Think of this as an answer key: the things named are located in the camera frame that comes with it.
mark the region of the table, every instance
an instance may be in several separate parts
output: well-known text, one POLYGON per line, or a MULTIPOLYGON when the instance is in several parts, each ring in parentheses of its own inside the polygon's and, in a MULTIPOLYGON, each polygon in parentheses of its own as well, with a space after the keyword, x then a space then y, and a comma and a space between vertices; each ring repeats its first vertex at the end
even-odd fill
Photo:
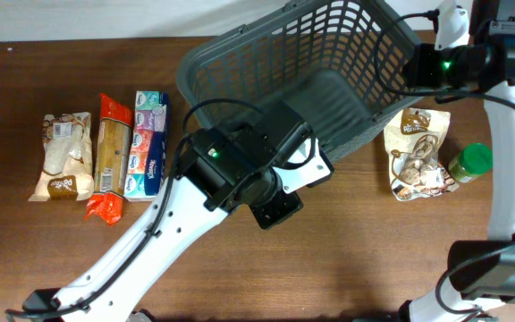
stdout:
MULTIPOLYGON (((421 34, 431 38, 430 33, 421 34)), ((175 86, 181 58, 207 38, 0 43, 0 321, 36 288, 84 273, 142 214, 126 203, 120 223, 84 221, 85 202, 29 203, 44 160, 44 114, 99 112, 104 92, 133 106, 137 89, 172 101, 170 149, 187 104, 175 86)), ((420 108, 452 112, 441 159, 490 143, 481 102, 420 108)), ((97 117, 92 133, 97 135, 97 117)), ((484 239, 492 175, 436 199, 397 201, 383 136, 335 165, 330 182, 303 189, 305 207, 269 231, 247 208, 195 242, 139 303, 156 317, 306 319, 396 311, 431 290, 456 240, 484 239)), ((495 311, 515 321, 515 305, 495 311)))

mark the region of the brown label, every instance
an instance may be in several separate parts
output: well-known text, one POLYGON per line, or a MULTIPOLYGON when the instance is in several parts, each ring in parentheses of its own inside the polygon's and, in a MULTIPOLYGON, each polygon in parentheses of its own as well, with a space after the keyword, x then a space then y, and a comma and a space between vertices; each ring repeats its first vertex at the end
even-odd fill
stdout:
POLYGON ((49 181, 46 188, 51 200, 76 200, 79 195, 74 175, 53 179, 49 181))
POLYGON ((408 109, 402 112, 401 133, 404 135, 424 133, 428 131, 430 120, 422 114, 411 114, 408 109))

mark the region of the tissue box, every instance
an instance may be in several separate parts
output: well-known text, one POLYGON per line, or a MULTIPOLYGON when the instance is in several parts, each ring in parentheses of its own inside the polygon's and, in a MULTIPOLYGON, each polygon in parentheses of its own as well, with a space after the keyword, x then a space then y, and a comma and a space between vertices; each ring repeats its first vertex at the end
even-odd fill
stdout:
POLYGON ((128 201, 151 201, 164 181, 170 101, 165 93, 137 91, 135 103, 124 197, 128 201))

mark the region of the spice jar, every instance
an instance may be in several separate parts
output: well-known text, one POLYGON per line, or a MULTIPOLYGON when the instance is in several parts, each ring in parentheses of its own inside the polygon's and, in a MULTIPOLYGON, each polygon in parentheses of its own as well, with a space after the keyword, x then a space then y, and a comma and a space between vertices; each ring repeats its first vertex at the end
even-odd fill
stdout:
POLYGON ((457 182, 466 183, 492 170, 492 150, 474 143, 465 147, 448 165, 448 171, 457 182))

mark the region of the green lid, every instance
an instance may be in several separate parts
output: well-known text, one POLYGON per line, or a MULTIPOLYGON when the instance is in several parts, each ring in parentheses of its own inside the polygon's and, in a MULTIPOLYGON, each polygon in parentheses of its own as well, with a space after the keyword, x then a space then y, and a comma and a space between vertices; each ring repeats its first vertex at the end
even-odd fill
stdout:
POLYGON ((470 144, 459 156, 460 165, 471 174, 485 174, 492 170, 492 150, 482 143, 470 144))

